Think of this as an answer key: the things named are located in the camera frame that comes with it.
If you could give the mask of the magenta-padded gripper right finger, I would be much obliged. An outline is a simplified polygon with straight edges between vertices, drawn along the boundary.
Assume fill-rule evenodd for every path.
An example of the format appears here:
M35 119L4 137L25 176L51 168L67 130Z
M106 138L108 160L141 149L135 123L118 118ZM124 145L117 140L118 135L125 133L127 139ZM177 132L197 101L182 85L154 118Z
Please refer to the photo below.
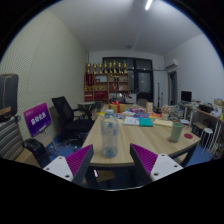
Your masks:
M168 155L155 154L136 144L130 144L130 154L143 185L164 178L182 169L182 166Z

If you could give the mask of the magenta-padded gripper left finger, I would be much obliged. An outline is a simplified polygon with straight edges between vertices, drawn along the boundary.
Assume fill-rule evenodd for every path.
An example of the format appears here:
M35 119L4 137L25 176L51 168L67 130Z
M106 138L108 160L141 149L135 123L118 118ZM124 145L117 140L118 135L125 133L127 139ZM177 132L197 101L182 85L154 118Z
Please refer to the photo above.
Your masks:
M80 185L93 155L93 145L90 144L67 157L58 156L44 167L44 170Z

